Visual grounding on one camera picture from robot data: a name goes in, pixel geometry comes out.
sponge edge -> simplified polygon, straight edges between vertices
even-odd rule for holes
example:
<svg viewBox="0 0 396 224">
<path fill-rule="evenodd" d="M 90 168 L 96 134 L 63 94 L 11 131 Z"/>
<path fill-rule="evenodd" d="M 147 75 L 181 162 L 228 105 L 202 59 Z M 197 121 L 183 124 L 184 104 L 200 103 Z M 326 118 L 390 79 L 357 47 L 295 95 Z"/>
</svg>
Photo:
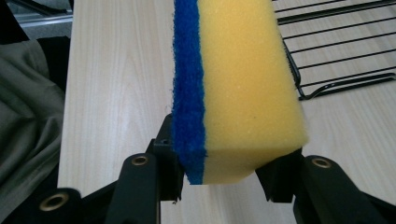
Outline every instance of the sponge edge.
<svg viewBox="0 0 396 224">
<path fill-rule="evenodd" d="M 233 183 L 307 136 L 272 2 L 199 0 L 204 184 Z"/>
</svg>

